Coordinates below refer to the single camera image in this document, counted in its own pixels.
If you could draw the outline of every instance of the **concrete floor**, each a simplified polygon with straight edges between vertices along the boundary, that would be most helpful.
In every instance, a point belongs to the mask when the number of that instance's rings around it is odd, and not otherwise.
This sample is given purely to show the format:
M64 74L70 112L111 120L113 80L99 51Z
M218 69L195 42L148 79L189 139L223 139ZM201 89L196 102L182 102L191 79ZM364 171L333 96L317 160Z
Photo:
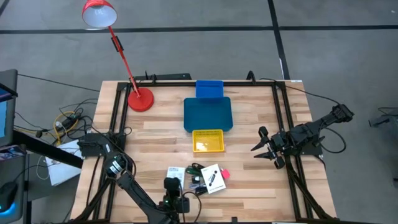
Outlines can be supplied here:
M398 24L398 2L379 0L274 0L280 26ZM12 0L0 17L6 29L85 29L84 1ZM271 26L266 0L111 1L114 27ZM194 79L239 79L253 70L258 78L281 79L273 31L169 32L118 34L136 75L191 73ZM356 115L334 125L346 139L343 154L325 153L328 180L343 220L396 223L398 141L386 128L371 129L377 107L398 105L398 30L281 31L291 79L306 90L345 103ZM99 89L103 80L126 79L109 34L0 35L0 70ZM19 77L17 111L50 127L58 107L96 98L97 93ZM313 118L332 104L308 96ZM86 106L92 116L94 106ZM16 124L28 127L21 119ZM326 145L341 147L326 133ZM60 222L68 212L78 180L34 202L33 222Z

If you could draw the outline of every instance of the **white box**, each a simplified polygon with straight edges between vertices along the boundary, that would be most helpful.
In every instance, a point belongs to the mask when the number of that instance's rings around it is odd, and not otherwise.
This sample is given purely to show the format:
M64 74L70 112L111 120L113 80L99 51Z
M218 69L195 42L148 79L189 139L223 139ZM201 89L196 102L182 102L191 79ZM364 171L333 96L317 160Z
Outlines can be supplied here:
M200 170L209 194L226 188L218 164Z

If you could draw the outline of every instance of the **paper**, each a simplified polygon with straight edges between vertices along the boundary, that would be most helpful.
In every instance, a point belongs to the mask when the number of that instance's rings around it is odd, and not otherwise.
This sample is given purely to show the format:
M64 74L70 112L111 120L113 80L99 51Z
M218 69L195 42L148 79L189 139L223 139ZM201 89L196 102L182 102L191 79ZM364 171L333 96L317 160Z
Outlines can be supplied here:
M223 190L226 188L223 176L221 175L220 168L218 164L205 167L200 170L205 180L205 184L207 187L207 192L209 194L217 192L219 190Z
M184 189L185 168L184 167L169 167L167 169L166 177L178 178L181 183L181 188Z
M0 103L0 138L4 137L7 119L7 102Z
M64 150L65 152L69 152L70 154L73 154L75 156L78 156L81 158L81 151L79 150L79 146L77 145L78 140L68 142L66 144L62 144L58 146L58 148ZM48 157L45 158L45 161L49 167L49 175L50 175L50 180L51 180L51 185L56 186L58 184L61 184L72 177L75 177L76 175L80 174L81 169L66 165L63 163L59 163L58 161L55 161L53 159L50 159Z

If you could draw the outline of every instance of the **red desk lamp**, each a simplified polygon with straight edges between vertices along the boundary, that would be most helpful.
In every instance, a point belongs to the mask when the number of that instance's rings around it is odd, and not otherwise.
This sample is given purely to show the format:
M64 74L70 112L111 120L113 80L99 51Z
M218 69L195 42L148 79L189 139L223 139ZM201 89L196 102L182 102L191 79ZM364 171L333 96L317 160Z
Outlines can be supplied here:
M111 28L111 25L113 25L118 18L113 6L105 0L87 0L83 7L82 17L84 22L89 26L95 28L109 28L116 51L120 53L120 56L122 57L124 65L126 66L127 72L130 76L130 81L134 87L134 91L130 93L127 101L131 109L135 111L145 111L151 108L151 106L154 104L154 95L147 88L137 88L136 81L131 74L129 64L124 57L123 47Z

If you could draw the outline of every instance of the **white card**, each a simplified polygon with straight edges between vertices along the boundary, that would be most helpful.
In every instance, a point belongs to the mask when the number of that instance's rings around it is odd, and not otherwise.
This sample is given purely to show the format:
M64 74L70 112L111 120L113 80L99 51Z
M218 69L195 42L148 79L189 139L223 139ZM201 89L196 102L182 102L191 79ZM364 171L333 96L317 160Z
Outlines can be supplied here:
M185 168L184 167L169 167L167 169L166 177L178 178L181 182L182 190L184 189Z
M218 164L205 167L200 171L203 176L203 179L205 180L205 184L209 194L226 188Z

